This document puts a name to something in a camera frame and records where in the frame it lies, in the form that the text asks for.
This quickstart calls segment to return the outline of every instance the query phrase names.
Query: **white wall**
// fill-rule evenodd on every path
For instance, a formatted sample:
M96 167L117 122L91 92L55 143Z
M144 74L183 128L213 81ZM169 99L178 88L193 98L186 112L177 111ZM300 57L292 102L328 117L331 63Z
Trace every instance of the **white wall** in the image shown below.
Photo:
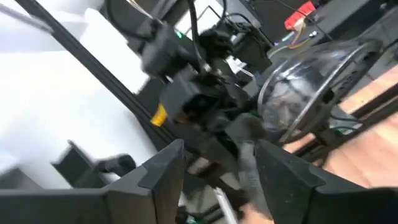
M57 8L77 1L47 2ZM131 91L146 82L139 57L98 12L52 14L69 24L75 37ZM93 160L128 153L141 164L155 154L136 117L69 52L46 34L9 22L0 17L0 151L18 158L45 188L69 187L50 165L65 152L67 139Z

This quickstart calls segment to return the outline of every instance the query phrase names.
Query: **green led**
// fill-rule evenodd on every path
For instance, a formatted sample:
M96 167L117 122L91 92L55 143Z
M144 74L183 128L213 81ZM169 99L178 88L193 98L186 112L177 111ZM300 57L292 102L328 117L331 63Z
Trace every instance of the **green led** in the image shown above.
M175 31L177 37L179 37L179 39L181 39L183 37L183 34L180 31Z

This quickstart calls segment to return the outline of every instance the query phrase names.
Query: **gray glove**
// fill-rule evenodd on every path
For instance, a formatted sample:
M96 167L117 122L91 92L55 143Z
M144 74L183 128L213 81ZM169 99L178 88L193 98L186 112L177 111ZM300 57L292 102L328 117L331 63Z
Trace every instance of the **gray glove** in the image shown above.
M272 215L267 206L257 171L256 158L254 156L256 145L254 141L246 141L242 143L239 150L240 184L249 197L252 206L271 220Z

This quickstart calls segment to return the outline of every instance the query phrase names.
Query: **wooden board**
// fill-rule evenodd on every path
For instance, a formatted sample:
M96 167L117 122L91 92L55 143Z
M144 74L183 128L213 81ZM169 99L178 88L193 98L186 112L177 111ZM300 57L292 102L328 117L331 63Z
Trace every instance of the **wooden board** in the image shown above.
M398 82L398 66L359 90L340 105L353 112ZM313 139L305 138L286 145L294 152ZM335 149L325 169L363 187L398 186L398 113L387 118L355 139ZM244 223L273 223L246 207L249 216Z

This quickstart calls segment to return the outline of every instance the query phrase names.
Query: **yellow label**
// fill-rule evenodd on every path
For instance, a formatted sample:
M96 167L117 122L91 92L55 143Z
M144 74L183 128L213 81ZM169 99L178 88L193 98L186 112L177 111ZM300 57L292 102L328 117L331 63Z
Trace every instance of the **yellow label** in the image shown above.
M152 118L151 122L153 125L161 126L167 118L166 110L164 110L163 105L159 104L155 116Z

